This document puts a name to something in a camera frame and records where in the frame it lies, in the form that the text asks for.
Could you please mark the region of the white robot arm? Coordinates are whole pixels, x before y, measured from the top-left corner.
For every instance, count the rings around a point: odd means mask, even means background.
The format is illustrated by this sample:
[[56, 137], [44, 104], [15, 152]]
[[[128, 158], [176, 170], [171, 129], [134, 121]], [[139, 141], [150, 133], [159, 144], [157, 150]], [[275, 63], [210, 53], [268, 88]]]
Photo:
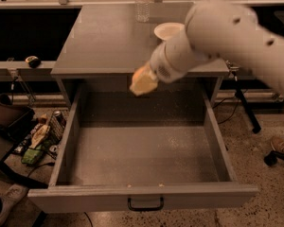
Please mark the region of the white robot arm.
[[251, 9], [224, 0], [193, 5], [185, 27], [158, 45], [135, 71], [130, 90], [147, 94], [160, 81], [172, 83], [216, 59], [251, 71], [284, 96], [284, 37], [260, 26]]

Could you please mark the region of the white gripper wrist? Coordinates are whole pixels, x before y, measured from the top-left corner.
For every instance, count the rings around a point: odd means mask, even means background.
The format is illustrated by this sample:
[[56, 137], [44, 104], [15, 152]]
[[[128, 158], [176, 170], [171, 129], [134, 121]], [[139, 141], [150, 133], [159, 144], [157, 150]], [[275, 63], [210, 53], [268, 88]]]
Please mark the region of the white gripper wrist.
[[160, 43], [152, 52], [150, 62], [133, 73], [130, 90], [136, 96], [142, 96], [155, 90], [158, 80], [172, 83], [179, 78], [180, 73], [168, 61], [166, 43]]

